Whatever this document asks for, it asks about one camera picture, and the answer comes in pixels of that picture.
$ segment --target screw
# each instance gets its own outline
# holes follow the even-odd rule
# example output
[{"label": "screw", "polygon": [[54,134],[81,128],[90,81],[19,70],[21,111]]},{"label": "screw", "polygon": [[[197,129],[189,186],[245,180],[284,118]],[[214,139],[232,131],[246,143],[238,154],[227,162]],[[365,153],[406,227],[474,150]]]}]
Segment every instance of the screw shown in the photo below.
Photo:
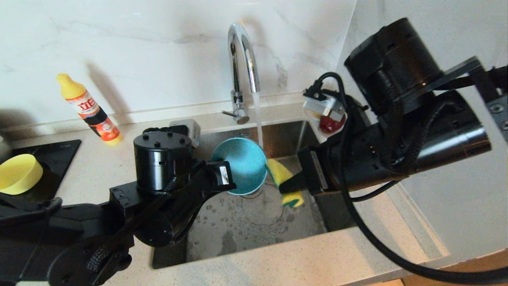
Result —
[{"label": "screw", "polygon": [[492,104],[489,109],[490,109],[490,112],[492,112],[492,113],[500,113],[504,110],[504,107],[501,104],[496,103],[496,104]]}]

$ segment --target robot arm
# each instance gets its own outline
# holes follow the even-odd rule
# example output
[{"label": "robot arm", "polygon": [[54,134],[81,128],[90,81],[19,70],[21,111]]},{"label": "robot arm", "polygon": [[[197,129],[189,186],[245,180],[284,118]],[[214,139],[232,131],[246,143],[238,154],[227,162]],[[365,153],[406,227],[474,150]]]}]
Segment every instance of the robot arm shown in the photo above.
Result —
[{"label": "robot arm", "polygon": [[[313,195],[341,191],[369,241],[413,273],[453,283],[506,282],[508,268],[450,273],[404,260],[374,236],[350,197],[350,191],[390,182],[387,189],[410,175],[491,149],[458,88],[477,88],[507,139],[506,67],[486,72],[471,58],[442,72],[407,19],[368,38],[345,65],[378,122],[368,122],[365,107],[345,94],[340,76],[324,74],[306,90],[304,107],[333,119],[346,115],[344,129],[319,147],[300,150],[302,171],[280,191],[302,185]],[[339,92],[321,88],[326,77],[337,80]],[[438,90],[445,92],[438,95]],[[181,125],[145,130],[134,141],[137,180],[111,188],[107,203],[62,207],[60,199],[36,204],[1,196],[0,280],[101,285],[130,264],[134,235],[150,246],[183,238],[207,199],[236,188],[227,162],[192,158],[195,131]]]},{"label": "robot arm", "polygon": [[137,181],[111,188],[106,203],[0,197],[1,281],[101,285],[131,263],[134,235],[172,245],[207,199],[236,188],[228,162],[192,158],[192,134],[182,126],[145,131],[134,141]]},{"label": "robot arm", "polygon": [[[314,195],[340,191],[365,237],[388,259],[412,273],[460,284],[508,282],[508,267],[449,272],[405,260],[370,231],[353,204],[420,171],[491,149],[485,129],[455,89],[474,85],[508,142],[506,67],[486,72],[478,59],[471,58],[441,72],[405,18],[369,37],[352,52],[345,65],[378,123],[368,123],[365,108],[345,94],[339,75],[321,76],[304,94],[312,104],[304,106],[327,116],[345,110],[344,128],[319,147],[299,151],[303,171],[283,183],[280,191],[294,191],[302,183]],[[468,77],[458,78],[466,73]],[[337,80],[339,93],[321,89],[328,76]],[[330,97],[336,98],[332,106]],[[350,196],[351,191],[388,181],[368,195]]]}]

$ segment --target white marble backsplash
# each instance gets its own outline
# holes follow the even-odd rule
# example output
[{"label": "white marble backsplash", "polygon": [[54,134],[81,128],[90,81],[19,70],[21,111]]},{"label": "white marble backsplash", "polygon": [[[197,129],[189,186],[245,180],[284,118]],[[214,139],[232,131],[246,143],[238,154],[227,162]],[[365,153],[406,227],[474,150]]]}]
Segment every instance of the white marble backsplash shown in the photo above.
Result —
[{"label": "white marble backsplash", "polygon": [[62,72],[109,114],[229,100],[234,21],[252,40],[262,96],[301,91],[337,66],[355,2],[2,1],[0,129],[75,119]]}]

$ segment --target blue bowl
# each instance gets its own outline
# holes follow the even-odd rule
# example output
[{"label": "blue bowl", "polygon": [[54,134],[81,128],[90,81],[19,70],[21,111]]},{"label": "blue bowl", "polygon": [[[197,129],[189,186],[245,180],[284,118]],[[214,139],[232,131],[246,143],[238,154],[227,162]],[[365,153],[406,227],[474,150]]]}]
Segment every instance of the blue bowl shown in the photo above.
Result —
[{"label": "blue bowl", "polygon": [[255,192],[266,179],[266,155],[263,149],[247,138],[230,138],[213,151],[210,161],[228,161],[237,188],[230,194],[246,195]]}]

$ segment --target running water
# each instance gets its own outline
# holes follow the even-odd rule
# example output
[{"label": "running water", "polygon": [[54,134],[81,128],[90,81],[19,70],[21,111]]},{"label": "running water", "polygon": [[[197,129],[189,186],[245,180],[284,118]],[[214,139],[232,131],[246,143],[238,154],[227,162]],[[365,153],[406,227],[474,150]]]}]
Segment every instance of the running water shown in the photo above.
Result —
[{"label": "running water", "polygon": [[259,92],[252,93],[254,107],[256,109],[256,123],[258,124],[258,144],[263,149],[263,131],[261,129],[261,107],[259,104]]}]

